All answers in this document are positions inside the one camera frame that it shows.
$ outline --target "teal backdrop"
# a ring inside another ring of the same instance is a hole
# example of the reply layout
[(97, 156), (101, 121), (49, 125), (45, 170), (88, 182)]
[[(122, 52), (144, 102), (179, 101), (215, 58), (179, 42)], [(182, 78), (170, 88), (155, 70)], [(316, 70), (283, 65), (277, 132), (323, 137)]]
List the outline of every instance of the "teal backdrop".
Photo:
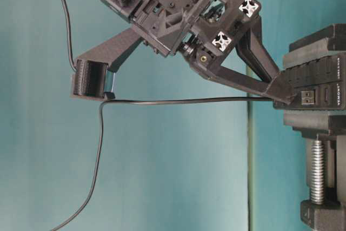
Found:
[[(99, 0), (67, 1), (75, 56), (129, 26)], [(0, 0), (0, 7), (0, 230), (48, 230), (73, 213), (89, 191), (98, 103), (69, 97), (60, 0)], [(280, 24), (271, 29), (280, 32)], [(288, 37), (310, 30), (303, 29)], [(228, 65), (245, 72), (234, 55)], [(165, 59), (141, 45), (120, 69), (116, 95), (245, 94), (203, 80), (180, 55)], [(263, 109), (277, 119), (269, 106)], [(272, 141), (264, 144), (273, 146)], [(108, 106), (94, 196), (63, 230), (245, 231), (247, 144), (246, 103)]]
[[(282, 68), (288, 45), (332, 23), (346, 23), (346, 0), (259, 0), (263, 42)], [(251, 230), (311, 230), (300, 221), (305, 183), (305, 142), (283, 125), (283, 112), (252, 104)]]

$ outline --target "cable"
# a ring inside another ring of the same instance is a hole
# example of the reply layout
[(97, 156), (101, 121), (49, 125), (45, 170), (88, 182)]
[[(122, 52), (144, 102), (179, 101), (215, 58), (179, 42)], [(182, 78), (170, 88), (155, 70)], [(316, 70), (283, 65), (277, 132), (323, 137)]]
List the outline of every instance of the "cable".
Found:
[(74, 58), (72, 54), (72, 37), (71, 37), (71, 22), (70, 22), (69, 9), (67, 7), (66, 0), (61, 0), (61, 2), (63, 4), (65, 19), (66, 19), (67, 47), (68, 47), (68, 53), (69, 53), (69, 61), (70, 61), (72, 70), (76, 72), (76, 67), (74, 64)]
[(199, 103), (215, 103), (215, 102), (229, 102), (229, 101), (272, 101), (265, 97), (215, 97), (215, 98), (200, 98), (195, 100), (162, 100), (162, 101), (134, 101), (134, 100), (108, 100), (104, 101), (99, 105), (98, 116), (99, 116), (99, 140), (97, 147), (96, 162), (94, 168), (94, 174), (91, 181), (91, 188), (89, 190), (88, 196), (86, 197), (83, 204), (78, 208), (78, 210), (72, 214), (66, 221), (61, 223), (59, 226), (53, 228), (51, 231), (57, 231), (71, 222), (78, 214), (85, 208), (89, 203), (91, 196), (95, 189), (95, 184), (97, 180), (99, 160), (101, 156), (102, 141), (103, 141), (103, 108), (107, 104), (131, 104), (131, 105), (178, 105), (178, 104), (199, 104)]

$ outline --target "usb port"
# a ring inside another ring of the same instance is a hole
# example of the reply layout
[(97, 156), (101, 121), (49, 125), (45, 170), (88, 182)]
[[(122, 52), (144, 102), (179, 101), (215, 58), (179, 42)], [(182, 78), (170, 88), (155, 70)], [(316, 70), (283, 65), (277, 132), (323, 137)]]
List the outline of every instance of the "usb port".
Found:
[(324, 103), (329, 104), (329, 87), (324, 88)]
[(315, 91), (301, 91), (302, 105), (314, 105), (315, 104)]

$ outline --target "screw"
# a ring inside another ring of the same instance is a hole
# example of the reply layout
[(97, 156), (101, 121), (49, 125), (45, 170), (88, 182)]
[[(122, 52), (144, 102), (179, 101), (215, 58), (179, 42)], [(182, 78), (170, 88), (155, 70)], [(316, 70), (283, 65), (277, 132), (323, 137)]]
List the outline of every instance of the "screw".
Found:
[(205, 55), (201, 56), (201, 62), (206, 62), (207, 60), (208, 58)]
[(194, 49), (190, 45), (188, 45), (187, 43), (184, 44), (183, 50), (184, 50), (184, 52), (186, 52), (189, 55), (192, 54), (192, 52), (194, 51)]
[(310, 199), (313, 204), (324, 204), (324, 144), (314, 140), (311, 145)]

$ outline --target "threaded screw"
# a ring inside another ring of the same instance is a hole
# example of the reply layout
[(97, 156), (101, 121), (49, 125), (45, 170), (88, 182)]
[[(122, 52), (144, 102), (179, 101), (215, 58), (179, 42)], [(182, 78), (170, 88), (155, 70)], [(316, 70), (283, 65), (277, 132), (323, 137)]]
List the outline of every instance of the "threaded screw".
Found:
[(311, 184), (310, 200), (313, 204), (322, 205), (325, 199), (325, 158), (324, 145), (320, 140), (314, 140), (311, 145)]

